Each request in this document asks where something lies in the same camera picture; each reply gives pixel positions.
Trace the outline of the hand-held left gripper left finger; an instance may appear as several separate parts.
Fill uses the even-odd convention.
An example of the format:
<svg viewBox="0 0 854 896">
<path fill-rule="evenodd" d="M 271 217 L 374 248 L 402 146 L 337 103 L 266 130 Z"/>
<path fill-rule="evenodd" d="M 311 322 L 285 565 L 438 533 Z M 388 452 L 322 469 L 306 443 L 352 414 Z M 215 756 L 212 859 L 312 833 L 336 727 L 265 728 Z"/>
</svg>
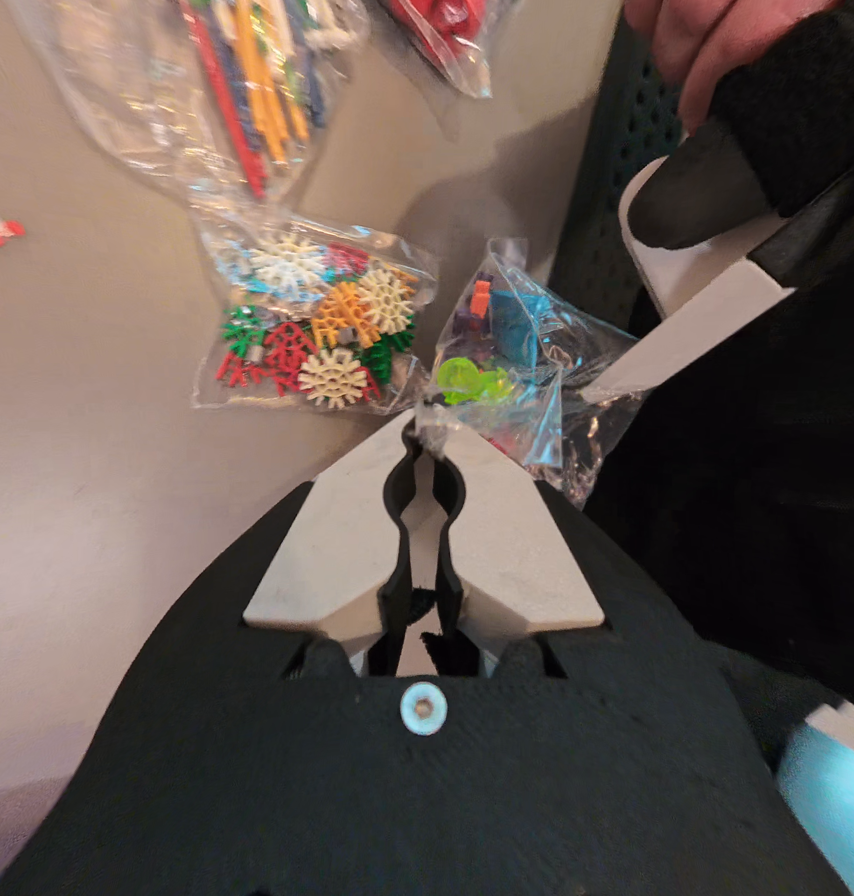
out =
<svg viewBox="0 0 854 896">
<path fill-rule="evenodd" d="M 410 536 L 421 448 L 414 412 L 390 420 L 311 483 L 244 610 L 250 627 L 304 632 L 394 676 L 412 608 Z"/>
</svg>

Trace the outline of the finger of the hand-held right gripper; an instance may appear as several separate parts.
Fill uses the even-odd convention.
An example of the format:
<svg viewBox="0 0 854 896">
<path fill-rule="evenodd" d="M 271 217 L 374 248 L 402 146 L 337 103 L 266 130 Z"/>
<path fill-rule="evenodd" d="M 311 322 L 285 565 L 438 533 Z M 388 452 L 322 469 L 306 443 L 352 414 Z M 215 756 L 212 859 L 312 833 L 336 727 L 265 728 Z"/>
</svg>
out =
<svg viewBox="0 0 854 896">
<path fill-rule="evenodd" d="M 605 369 L 583 399 L 600 404 L 657 388 L 794 292 L 741 259 Z"/>
</svg>

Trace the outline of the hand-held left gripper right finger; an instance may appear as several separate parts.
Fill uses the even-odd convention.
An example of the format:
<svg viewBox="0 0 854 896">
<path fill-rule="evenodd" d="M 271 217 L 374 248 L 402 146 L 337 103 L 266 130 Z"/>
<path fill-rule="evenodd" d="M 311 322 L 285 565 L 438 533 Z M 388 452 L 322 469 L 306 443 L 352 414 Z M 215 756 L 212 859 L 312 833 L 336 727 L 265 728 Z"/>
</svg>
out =
<svg viewBox="0 0 854 896">
<path fill-rule="evenodd" d="M 534 635 L 596 629 L 604 612 L 538 484 L 469 428 L 447 436 L 434 466 L 442 632 L 500 658 Z"/>
</svg>

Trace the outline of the clear bag of small parts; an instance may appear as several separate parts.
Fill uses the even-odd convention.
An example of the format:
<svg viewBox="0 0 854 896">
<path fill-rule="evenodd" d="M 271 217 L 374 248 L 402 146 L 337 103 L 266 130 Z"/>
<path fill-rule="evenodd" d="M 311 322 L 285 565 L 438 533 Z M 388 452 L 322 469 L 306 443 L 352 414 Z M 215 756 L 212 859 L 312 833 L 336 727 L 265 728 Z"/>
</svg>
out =
<svg viewBox="0 0 854 896">
<path fill-rule="evenodd" d="M 435 456 L 472 430 L 583 510 L 645 401 L 646 390 L 596 385 L 636 340 L 531 277 L 527 249 L 487 242 L 437 343 L 415 430 Z"/>
</svg>

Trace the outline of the clear bag of snowflake connectors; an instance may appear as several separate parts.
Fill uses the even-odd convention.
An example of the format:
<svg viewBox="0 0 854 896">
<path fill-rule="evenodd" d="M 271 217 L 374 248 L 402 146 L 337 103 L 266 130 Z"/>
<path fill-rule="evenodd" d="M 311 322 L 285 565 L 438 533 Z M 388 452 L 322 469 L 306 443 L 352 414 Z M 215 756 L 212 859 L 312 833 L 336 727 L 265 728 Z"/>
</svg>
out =
<svg viewBox="0 0 854 896">
<path fill-rule="evenodd" d="M 440 274 L 428 251 L 297 216 L 202 238 L 223 296 L 194 407 L 389 416 L 416 402 L 429 376 L 414 342 Z"/>
</svg>

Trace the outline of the clear bag of red wheels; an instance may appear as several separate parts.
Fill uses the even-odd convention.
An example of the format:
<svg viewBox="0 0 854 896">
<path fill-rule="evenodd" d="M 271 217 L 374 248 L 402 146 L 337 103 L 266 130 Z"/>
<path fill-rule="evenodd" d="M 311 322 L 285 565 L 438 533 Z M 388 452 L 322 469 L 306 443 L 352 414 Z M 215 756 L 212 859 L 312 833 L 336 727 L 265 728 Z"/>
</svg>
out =
<svg viewBox="0 0 854 896">
<path fill-rule="evenodd" d="M 409 43 L 458 93 L 492 97 L 490 49 L 517 1 L 382 1 Z"/>
</svg>

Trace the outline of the person's right hand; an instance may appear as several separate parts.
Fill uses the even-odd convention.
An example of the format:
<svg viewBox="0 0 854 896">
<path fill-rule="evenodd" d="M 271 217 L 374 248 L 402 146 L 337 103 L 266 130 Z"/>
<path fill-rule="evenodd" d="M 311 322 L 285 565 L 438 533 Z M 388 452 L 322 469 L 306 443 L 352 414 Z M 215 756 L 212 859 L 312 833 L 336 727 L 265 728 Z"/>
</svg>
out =
<svg viewBox="0 0 854 896">
<path fill-rule="evenodd" d="M 839 1 L 626 1 L 630 28 L 649 41 L 657 69 L 680 87 L 679 119 L 692 135 L 724 76 L 760 59 L 800 22 Z"/>
</svg>

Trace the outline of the black perforated mat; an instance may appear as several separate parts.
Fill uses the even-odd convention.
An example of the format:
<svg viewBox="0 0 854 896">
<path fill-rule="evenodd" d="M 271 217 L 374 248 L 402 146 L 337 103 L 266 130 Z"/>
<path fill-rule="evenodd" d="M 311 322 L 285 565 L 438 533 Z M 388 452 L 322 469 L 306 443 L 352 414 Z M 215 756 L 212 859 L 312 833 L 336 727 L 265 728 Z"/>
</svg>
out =
<svg viewBox="0 0 854 896">
<path fill-rule="evenodd" d="M 641 281 L 623 245 L 620 201 L 637 173 L 678 145 L 678 105 L 679 91 L 665 84 L 647 44 L 621 16 L 548 284 L 573 307 L 624 330 Z"/>
</svg>

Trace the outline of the person's black clothing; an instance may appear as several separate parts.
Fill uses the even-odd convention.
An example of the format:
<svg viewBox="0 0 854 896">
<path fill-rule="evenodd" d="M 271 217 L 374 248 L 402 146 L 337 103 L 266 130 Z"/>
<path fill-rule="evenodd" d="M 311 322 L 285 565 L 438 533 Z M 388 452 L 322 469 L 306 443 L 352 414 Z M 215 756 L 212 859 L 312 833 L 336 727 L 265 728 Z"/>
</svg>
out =
<svg viewBox="0 0 854 896">
<path fill-rule="evenodd" d="M 653 391 L 585 511 L 700 636 L 854 703 L 854 264 Z"/>
</svg>

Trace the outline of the clear bag of colourful rods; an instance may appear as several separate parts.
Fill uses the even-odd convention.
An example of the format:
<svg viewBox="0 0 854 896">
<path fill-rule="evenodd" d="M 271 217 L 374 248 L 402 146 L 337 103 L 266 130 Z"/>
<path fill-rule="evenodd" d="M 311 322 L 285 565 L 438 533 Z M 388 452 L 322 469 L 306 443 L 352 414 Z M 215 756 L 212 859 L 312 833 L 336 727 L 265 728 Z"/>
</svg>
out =
<svg viewBox="0 0 854 896">
<path fill-rule="evenodd" d="M 8 2 L 79 126 L 205 203 L 277 206 L 367 41 L 364 2 Z"/>
</svg>

